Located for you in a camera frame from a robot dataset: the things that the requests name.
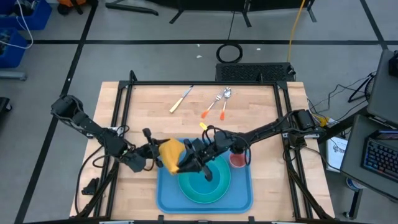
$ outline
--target yellow cable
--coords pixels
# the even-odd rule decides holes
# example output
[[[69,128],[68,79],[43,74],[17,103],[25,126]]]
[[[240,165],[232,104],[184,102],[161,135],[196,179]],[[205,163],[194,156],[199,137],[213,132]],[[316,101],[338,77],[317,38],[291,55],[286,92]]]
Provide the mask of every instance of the yellow cable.
[[[328,117],[319,116],[319,115],[316,115],[316,114],[312,114],[312,116],[314,116],[316,119],[319,120],[319,123],[320,123],[321,127],[325,127],[325,126],[328,125],[328,122],[329,122],[329,118]]]
[[[294,36],[294,30],[296,29],[297,22],[299,21],[299,18],[300,18],[300,15],[301,15],[301,11],[303,10],[303,7],[304,7],[304,3],[305,3],[305,0],[303,0],[303,2],[301,2],[300,10],[298,10],[296,21],[294,21],[292,33],[290,34],[289,52],[287,54],[287,62],[290,62],[290,53],[292,52],[292,41],[293,41],[293,36]]]

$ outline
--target robotic arm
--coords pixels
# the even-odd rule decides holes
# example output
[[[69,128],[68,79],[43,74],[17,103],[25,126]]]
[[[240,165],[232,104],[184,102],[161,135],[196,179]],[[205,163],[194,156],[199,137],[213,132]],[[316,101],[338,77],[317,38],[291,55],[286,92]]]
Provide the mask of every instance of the robotic arm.
[[[290,146],[301,148],[306,146],[304,136],[313,133],[315,128],[312,116],[307,110],[292,111],[283,118],[276,119],[272,123],[247,133],[233,133],[210,126],[202,134],[202,136],[208,135],[207,132],[214,129],[214,141],[210,144],[206,144],[204,137],[202,137],[202,141],[199,139],[193,142],[188,139],[184,140],[187,153],[178,164],[177,173],[203,171],[206,180],[211,181],[213,176],[206,163],[227,150],[231,150],[234,154],[242,154],[252,144],[276,134],[286,135]]]
[[[158,159],[158,146],[167,140],[158,141],[152,139],[149,129],[142,130],[148,140],[148,144],[136,147],[121,137],[117,131],[102,128],[96,124],[84,113],[82,102],[74,96],[61,96],[51,106],[51,109],[51,114],[62,123],[76,129],[86,137],[88,137],[87,134],[94,136],[104,146],[107,154],[130,167],[132,171],[142,171],[145,168],[146,159],[153,159],[158,167],[163,167],[162,161]]]

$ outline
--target gray floor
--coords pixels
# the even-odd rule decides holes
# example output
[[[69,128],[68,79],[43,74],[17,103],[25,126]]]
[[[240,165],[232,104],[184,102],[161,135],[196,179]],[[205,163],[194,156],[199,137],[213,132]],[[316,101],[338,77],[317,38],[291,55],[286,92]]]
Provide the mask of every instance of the gray floor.
[[[114,11],[100,3],[88,40],[170,40],[227,39],[231,12],[184,12],[174,25],[168,22],[174,9],[138,2],[159,11],[160,16]],[[398,40],[394,0],[367,0],[374,19],[386,40]],[[73,12],[67,17],[54,10],[45,30],[34,31],[36,40],[79,40],[90,8],[84,15]],[[298,40],[377,40],[359,0],[317,0],[313,23],[303,12],[296,30]],[[247,28],[236,14],[231,39],[287,40],[297,10],[249,13],[253,27]],[[215,52],[219,45],[85,45],[72,80],[69,94],[79,97],[92,116],[101,82],[125,80],[133,69],[139,80],[214,80]],[[284,62],[287,45],[242,45],[241,62]],[[0,209],[2,223],[13,223],[27,184],[43,145],[51,120],[50,105],[65,82],[77,45],[37,44],[29,49],[21,65],[28,80],[0,80],[0,96],[11,98],[13,111],[0,129]],[[391,50],[398,46],[389,46]],[[304,82],[308,97],[317,103],[327,97],[337,83],[349,85],[375,71],[381,54],[379,45],[294,45],[292,65],[297,80]],[[232,59],[235,49],[225,48],[222,57]],[[332,118],[343,116],[356,103],[348,104],[351,92],[340,93],[324,112]],[[319,110],[326,104],[317,106]],[[86,140],[58,125],[49,154],[37,183],[25,222],[67,218],[76,175]],[[349,209],[353,192],[345,178],[326,172],[335,215]],[[398,204],[365,190],[356,221],[394,223]]]

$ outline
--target orange-handled utensil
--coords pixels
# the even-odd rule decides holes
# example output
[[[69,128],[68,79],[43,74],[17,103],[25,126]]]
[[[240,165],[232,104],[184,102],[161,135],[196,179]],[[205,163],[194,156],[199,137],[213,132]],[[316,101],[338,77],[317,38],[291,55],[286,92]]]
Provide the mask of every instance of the orange-handled utensil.
[[[230,88],[230,87],[227,87],[227,88],[225,88],[225,90],[224,90],[224,98],[225,98],[225,101],[224,101],[223,111],[221,112],[221,116],[220,116],[220,120],[222,120],[222,121],[223,121],[224,118],[225,118],[226,100],[227,100],[229,97],[231,97],[231,88]]]
[[[207,110],[205,110],[205,111],[201,114],[201,117],[202,117],[202,118],[205,118],[206,115],[209,113],[209,110],[211,109],[211,107],[213,107],[213,105],[214,105],[217,101],[219,101],[220,99],[222,99],[223,93],[224,93],[224,91],[221,91],[221,93],[219,93],[218,95],[216,95],[216,100],[215,100],[214,102],[212,102],[212,104],[209,106],[209,108],[207,108]]]

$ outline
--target keyboard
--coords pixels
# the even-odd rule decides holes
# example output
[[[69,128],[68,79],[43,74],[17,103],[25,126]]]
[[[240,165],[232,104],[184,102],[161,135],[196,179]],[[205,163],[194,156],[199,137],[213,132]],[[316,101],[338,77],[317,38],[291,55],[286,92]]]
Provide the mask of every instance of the keyboard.
[[[368,139],[362,166],[398,182],[398,150]]]

